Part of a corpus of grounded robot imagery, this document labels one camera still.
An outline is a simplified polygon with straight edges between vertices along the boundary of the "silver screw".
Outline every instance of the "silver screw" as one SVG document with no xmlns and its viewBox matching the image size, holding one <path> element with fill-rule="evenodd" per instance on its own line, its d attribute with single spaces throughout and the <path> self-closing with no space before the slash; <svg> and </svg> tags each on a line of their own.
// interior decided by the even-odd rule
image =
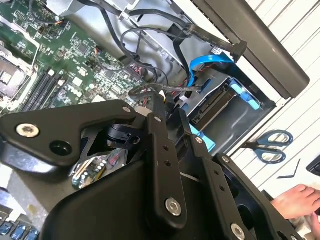
<svg viewBox="0 0 320 240">
<path fill-rule="evenodd" d="M 246 235 L 245 235 L 244 231 L 241 229 L 241 227 L 239 227 L 238 224 L 232 223 L 231 224 L 231 230 L 232 230 L 233 234 L 239 240 L 245 240 L 246 239 Z"/>
<path fill-rule="evenodd" d="M 30 123 L 23 123 L 16 127 L 15 131 L 22 137 L 35 138 L 39 135 L 40 130 L 37 126 Z"/>
<path fill-rule="evenodd" d="M 161 57 L 165 57 L 166 56 L 166 51 L 162 49 L 161 52 L 160 52 L 160 55 L 161 55 Z"/>
<path fill-rule="evenodd" d="M 165 201 L 165 207 L 173 216 L 178 217 L 181 215 L 181 206 L 174 198 L 168 198 Z"/>
<path fill-rule="evenodd" d="M 227 158 L 226 156 L 222 156 L 222 160 L 227 164 L 230 163 L 229 158 Z"/>
<path fill-rule="evenodd" d="M 202 140 L 201 137 L 196 137 L 195 140 L 199 143 L 199 144 L 202 144 L 204 141 Z"/>
<path fill-rule="evenodd" d="M 162 122 L 161 118 L 158 117 L 158 116 L 155 116 L 154 119 L 157 120 L 157 121 L 160 122 L 160 123 Z"/>
<path fill-rule="evenodd" d="M 123 109 L 124 111 L 126 111 L 127 113 L 131 113 L 130 108 L 128 108 L 128 107 L 126 107 L 126 106 L 124 106 L 122 109 Z"/>
</svg>

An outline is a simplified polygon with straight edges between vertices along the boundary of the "finger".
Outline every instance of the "finger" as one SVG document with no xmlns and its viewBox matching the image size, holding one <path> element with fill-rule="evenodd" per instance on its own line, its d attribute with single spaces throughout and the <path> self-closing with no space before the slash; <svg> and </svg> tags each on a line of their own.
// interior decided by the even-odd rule
<svg viewBox="0 0 320 240">
<path fill-rule="evenodd" d="M 315 212 L 311 214 L 311 222 L 312 225 L 319 224 L 318 215 Z"/>
<path fill-rule="evenodd" d="M 292 188 L 291 190 L 297 191 L 297 192 L 302 192 L 302 191 L 304 191 L 306 189 L 307 189 L 306 185 L 299 184 L 299 185 L 295 186 L 294 188 Z"/>
<path fill-rule="evenodd" d="M 311 214 L 311 229 L 312 232 L 315 233 L 316 235 L 319 235 L 320 232 L 320 223 L 319 223 L 319 217 L 317 214 L 315 214 L 314 212 Z"/>
<path fill-rule="evenodd" d="M 320 199 L 320 191 L 315 190 L 314 193 L 310 194 L 307 198 L 312 202 L 317 201 L 318 199 Z"/>
<path fill-rule="evenodd" d="M 305 190 L 301 192 L 304 197 L 309 197 L 310 195 L 314 194 L 316 190 L 313 187 L 307 187 Z"/>
<path fill-rule="evenodd" d="M 316 201 L 314 201 L 313 205 L 312 205 L 316 210 L 320 209 L 320 199 L 317 199 Z"/>
</svg>

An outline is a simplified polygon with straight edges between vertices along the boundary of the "black plastic cover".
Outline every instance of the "black plastic cover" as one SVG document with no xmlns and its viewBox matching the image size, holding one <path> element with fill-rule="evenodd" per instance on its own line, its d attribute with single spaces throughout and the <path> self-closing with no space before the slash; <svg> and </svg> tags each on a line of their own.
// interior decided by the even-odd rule
<svg viewBox="0 0 320 240">
<path fill-rule="evenodd" d="M 245 0 L 193 0 L 233 44 L 248 43 L 244 57 L 285 99 L 297 97 L 310 78 Z"/>
</svg>

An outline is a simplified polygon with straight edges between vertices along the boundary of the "ram slot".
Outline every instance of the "ram slot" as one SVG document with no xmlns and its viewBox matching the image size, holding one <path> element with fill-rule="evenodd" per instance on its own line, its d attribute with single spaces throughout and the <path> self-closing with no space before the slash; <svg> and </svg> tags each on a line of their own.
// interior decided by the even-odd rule
<svg viewBox="0 0 320 240">
<path fill-rule="evenodd" d="M 46 100 L 46 96 L 57 83 L 55 77 L 49 75 L 49 72 L 49 70 L 46 70 L 41 74 L 38 82 L 36 83 L 36 86 L 32 90 L 31 95 L 24 104 L 21 112 L 37 110 L 39 109 L 39 106 L 42 105 L 43 101 Z"/>
</svg>

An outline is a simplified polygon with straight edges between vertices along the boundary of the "white slatted surface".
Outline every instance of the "white slatted surface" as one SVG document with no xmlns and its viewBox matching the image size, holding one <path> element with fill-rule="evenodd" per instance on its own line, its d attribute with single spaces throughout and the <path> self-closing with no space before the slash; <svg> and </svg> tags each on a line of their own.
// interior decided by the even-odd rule
<svg viewBox="0 0 320 240">
<path fill-rule="evenodd" d="M 294 142 L 283 149 L 285 162 L 265 165 L 250 149 L 240 149 L 232 157 L 258 188 L 272 193 L 275 184 L 287 188 L 274 179 L 295 168 L 298 159 L 305 169 L 320 155 L 320 0 L 247 1 L 310 77 L 307 89 L 251 139 L 275 129 L 292 133 Z"/>
</svg>

